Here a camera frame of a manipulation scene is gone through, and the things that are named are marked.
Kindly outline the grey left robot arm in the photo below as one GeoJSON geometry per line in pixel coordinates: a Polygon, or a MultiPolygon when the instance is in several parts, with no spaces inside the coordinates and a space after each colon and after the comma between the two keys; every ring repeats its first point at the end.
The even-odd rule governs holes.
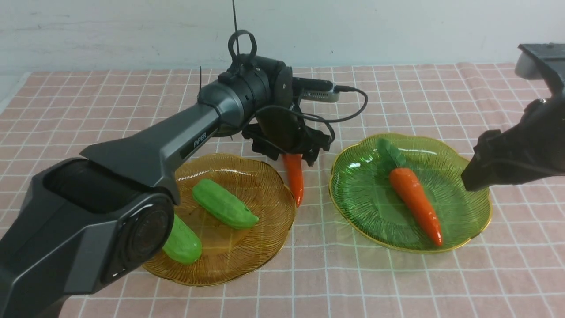
{"type": "Polygon", "coordinates": [[[157,254],[180,203],[175,172],[210,138],[256,117],[259,136],[280,151],[311,153],[298,101],[335,102],[335,85],[256,56],[252,34],[251,52],[235,52],[244,34],[230,36],[230,68],[200,87],[193,106],[34,175],[1,239],[3,318],[57,318],[70,296],[94,294],[157,254]]]}

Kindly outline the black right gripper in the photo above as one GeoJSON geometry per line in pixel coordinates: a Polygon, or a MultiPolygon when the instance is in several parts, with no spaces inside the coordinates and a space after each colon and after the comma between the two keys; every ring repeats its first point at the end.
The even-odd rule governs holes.
{"type": "Polygon", "coordinates": [[[494,185],[521,185],[565,174],[564,99],[537,99],[520,121],[479,136],[474,155],[461,174],[468,191],[494,185]]]}

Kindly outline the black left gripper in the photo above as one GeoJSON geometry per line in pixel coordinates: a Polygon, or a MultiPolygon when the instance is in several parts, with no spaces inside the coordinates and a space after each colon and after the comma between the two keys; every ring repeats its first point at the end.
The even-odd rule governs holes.
{"type": "Polygon", "coordinates": [[[266,105],[244,107],[246,122],[241,125],[244,139],[252,140],[252,151],[274,161],[280,155],[301,155],[312,167],[320,151],[329,151],[330,134],[313,129],[305,124],[305,114],[298,106],[283,107],[266,105]]]}

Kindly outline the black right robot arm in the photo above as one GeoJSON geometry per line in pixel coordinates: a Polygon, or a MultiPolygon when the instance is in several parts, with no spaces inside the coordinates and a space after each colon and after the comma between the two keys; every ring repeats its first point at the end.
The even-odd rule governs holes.
{"type": "Polygon", "coordinates": [[[461,174],[468,191],[565,174],[564,45],[521,44],[519,49],[515,74],[545,81],[551,96],[529,103],[510,129],[491,129],[478,137],[474,155],[461,174]]]}

